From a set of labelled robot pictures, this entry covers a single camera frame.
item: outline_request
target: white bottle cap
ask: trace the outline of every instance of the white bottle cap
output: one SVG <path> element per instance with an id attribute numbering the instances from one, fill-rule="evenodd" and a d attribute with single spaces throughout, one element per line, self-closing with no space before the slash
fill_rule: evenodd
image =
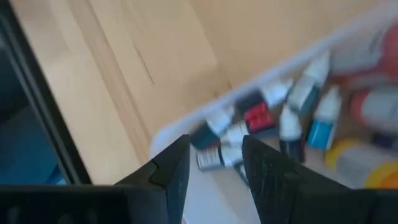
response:
<path id="1" fill-rule="evenodd" d="M 328 93 L 322 97 L 317 110 L 315 111 L 315 119 L 323 119 L 327 121 L 336 121 L 338 119 L 341 108 L 341 97 L 338 93 L 338 86 L 333 85 Z"/>
<path id="2" fill-rule="evenodd" d="M 303 75 L 315 80 L 317 87 L 322 87 L 330 71 L 330 52 L 327 51 L 316 59 L 304 70 Z"/>
<path id="3" fill-rule="evenodd" d="M 278 81 L 274 84 L 260 86 L 262 97 L 267 101 L 268 108 L 273 108 L 282 102 L 293 86 L 293 78 L 285 81 Z"/>
<path id="4" fill-rule="evenodd" d="M 231 124 L 234 114 L 234 106 L 229 106 L 227 108 L 215 111 L 209 117 L 207 117 L 207 125 L 214 134 L 219 135 L 224 132 L 225 129 Z"/>
<path id="5" fill-rule="evenodd" d="M 226 133 L 220 138 L 220 141 L 221 143 L 242 144 L 243 137 L 248 134 L 249 131 L 246 122 L 240 121 L 229 127 Z"/>
<path id="6" fill-rule="evenodd" d="M 284 141 L 297 140 L 301 137 L 302 127 L 299 117 L 288 105 L 284 105 L 279 118 L 279 138 Z"/>

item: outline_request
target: grey paint bottle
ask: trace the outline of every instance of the grey paint bottle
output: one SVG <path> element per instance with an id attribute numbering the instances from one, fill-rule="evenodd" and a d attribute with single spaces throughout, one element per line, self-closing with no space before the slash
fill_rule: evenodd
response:
<path id="1" fill-rule="evenodd" d="M 329 71 L 330 52 L 327 51 L 311 61 L 294 85 L 287 98 L 287 103 L 300 116 L 307 115 L 314 107 Z"/>

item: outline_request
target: white plastic tray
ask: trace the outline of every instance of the white plastic tray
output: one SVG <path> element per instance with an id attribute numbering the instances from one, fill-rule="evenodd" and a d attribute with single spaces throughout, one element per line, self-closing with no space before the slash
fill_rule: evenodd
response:
<path id="1" fill-rule="evenodd" d="M 307 63 L 320 52 L 333 48 L 344 40 L 359 38 L 364 30 L 374 30 L 397 19 L 398 2 L 385 2 L 365 16 L 351 21 L 328 37 L 315 42 L 284 63 L 263 71 L 257 78 L 223 95 L 220 99 L 202 106 L 187 116 L 162 128 L 152 141 L 150 155 L 154 157 L 182 134 L 188 133 L 212 111 L 223 108 L 240 96 L 253 91 L 260 84 L 279 78 Z M 190 180 L 184 208 L 188 224 L 260 223 L 250 190 L 233 169 L 202 173 L 196 163 L 196 152 L 191 149 Z M 307 154 L 307 164 L 317 172 L 329 176 L 316 152 Z"/>

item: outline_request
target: wooden surface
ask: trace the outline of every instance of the wooden surface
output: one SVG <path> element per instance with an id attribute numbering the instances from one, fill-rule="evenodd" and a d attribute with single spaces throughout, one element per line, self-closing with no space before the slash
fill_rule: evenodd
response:
<path id="1" fill-rule="evenodd" d="M 156 131 L 305 49 L 376 0 L 12 0 L 96 184 Z"/>

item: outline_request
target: bottle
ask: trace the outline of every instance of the bottle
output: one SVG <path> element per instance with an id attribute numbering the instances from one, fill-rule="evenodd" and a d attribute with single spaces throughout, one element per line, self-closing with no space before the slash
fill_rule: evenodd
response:
<path id="1" fill-rule="evenodd" d="M 238 100 L 235 104 L 236 110 L 243 115 L 247 110 L 261 103 L 264 103 L 270 110 L 286 98 L 292 85 L 293 78 L 260 86 L 256 91 Z"/>
<path id="2" fill-rule="evenodd" d="M 242 161 L 242 145 L 222 144 L 197 153 L 198 167 L 201 171 L 231 167 Z"/>
<path id="3" fill-rule="evenodd" d="M 234 113 L 234 107 L 229 106 L 207 117 L 206 121 L 190 134 L 191 145 L 199 150 L 213 145 L 231 124 Z"/>
<path id="4" fill-rule="evenodd" d="M 322 97 L 312 120 L 307 145 L 315 149 L 329 150 L 335 137 L 338 117 L 341 108 L 341 98 L 338 86 L 332 86 Z"/>
<path id="5" fill-rule="evenodd" d="M 397 189 L 398 159 L 390 151 L 343 139 L 325 154 L 325 164 L 352 189 Z"/>
<path id="6" fill-rule="evenodd" d="M 313 108 L 325 84 L 329 69 L 330 53 L 327 51 L 310 63 L 294 85 L 287 98 L 287 103 L 300 116 L 307 115 Z"/>
<path id="7" fill-rule="evenodd" d="M 299 117 L 288 105 L 284 105 L 279 118 L 280 152 L 299 163 L 305 161 L 302 133 Z"/>
<path id="8" fill-rule="evenodd" d="M 243 182 L 249 186 L 249 181 L 248 181 L 248 177 L 246 176 L 246 170 L 244 168 L 244 163 L 240 163 L 240 164 L 236 164 L 234 166 L 234 169 L 236 170 L 236 172 L 239 174 L 239 176 L 242 178 Z"/>
<path id="9" fill-rule="evenodd" d="M 398 134 L 398 85 L 357 91 L 351 98 L 351 116 L 376 131 Z"/>
<path id="10" fill-rule="evenodd" d="M 398 82 L 398 21 L 354 41 L 333 51 L 333 82 L 349 89 Z"/>
<path id="11" fill-rule="evenodd" d="M 259 139 L 269 138 L 277 135 L 277 128 L 270 115 L 259 119 L 244 120 L 229 127 L 220 141 L 221 143 L 242 144 L 245 135 L 252 135 Z"/>

